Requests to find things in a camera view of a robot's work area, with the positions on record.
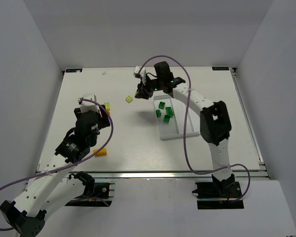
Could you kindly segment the dark green small lego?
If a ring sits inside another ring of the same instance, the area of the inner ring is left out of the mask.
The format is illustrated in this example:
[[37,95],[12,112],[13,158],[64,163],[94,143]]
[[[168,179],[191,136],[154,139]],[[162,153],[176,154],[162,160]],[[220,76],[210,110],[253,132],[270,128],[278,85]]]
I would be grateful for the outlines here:
[[159,118],[159,117],[161,117],[161,115],[162,115],[161,111],[160,110],[156,110],[156,116]]

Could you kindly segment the dark green square lego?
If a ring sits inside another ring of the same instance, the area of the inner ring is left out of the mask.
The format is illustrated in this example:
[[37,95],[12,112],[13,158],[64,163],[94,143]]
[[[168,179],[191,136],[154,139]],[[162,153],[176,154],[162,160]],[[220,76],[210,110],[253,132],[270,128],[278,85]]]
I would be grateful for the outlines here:
[[165,111],[166,111],[166,115],[168,115],[169,117],[173,117],[174,116],[174,113],[173,113],[173,110],[171,107],[166,107],[165,108]]

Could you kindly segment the dark green lego brick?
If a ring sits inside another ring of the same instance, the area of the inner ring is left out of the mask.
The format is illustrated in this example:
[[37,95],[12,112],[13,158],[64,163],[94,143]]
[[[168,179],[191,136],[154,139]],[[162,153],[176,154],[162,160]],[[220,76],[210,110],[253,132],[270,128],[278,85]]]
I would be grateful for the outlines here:
[[169,123],[170,118],[171,118],[171,117],[170,117],[169,115],[165,115],[164,118],[163,118],[163,122],[164,122],[164,123]]

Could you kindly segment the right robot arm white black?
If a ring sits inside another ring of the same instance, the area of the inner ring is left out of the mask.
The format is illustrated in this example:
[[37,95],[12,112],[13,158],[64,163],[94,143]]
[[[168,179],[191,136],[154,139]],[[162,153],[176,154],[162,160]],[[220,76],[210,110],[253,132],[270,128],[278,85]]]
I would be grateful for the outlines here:
[[235,177],[230,167],[228,140],[231,122],[225,102],[213,102],[192,90],[188,81],[174,77],[167,62],[154,65],[156,78],[150,79],[144,67],[136,66],[134,77],[140,79],[135,97],[149,99],[156,91],[162,91],[192,109],[200,120],[200,134],[210,148],[213,172],[211,197],[222,197],[230,193]]

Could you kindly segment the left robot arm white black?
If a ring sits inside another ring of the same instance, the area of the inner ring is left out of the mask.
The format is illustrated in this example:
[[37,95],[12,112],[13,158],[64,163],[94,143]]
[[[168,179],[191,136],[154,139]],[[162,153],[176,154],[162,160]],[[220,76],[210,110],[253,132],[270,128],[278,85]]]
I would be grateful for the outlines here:
[[104,105],[82,100],[74,110],[76,123],[65,135],[55,153],[32,183],[14,200],[5,200],[0,211],[6,222],[22,237],[37,236],[47,219],[74,198],[89,198],[95,192],[95,180],[81,171],[61,188],[58,184],[76,166],[92,157],[91,148],[97,143],[100,130],[111,127]]

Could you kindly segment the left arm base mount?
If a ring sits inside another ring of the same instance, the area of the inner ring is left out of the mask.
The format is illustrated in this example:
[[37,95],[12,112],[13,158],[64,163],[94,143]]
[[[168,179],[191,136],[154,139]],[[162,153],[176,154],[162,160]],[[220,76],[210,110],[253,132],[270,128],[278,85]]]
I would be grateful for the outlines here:
[[115,183],[94,180],[87,191],[69,201],[65,206],[75,207],[110,207],[114,197]]

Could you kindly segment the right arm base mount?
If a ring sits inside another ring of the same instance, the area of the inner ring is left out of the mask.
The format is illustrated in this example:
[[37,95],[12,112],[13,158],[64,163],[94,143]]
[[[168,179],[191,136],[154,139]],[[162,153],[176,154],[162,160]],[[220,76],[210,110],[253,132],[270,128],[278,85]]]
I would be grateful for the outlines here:
[[234,174],[219,181],[212,176],[211,182],[197,182],[192,194],[197,199],[199,210],[243,209],[242,191]]

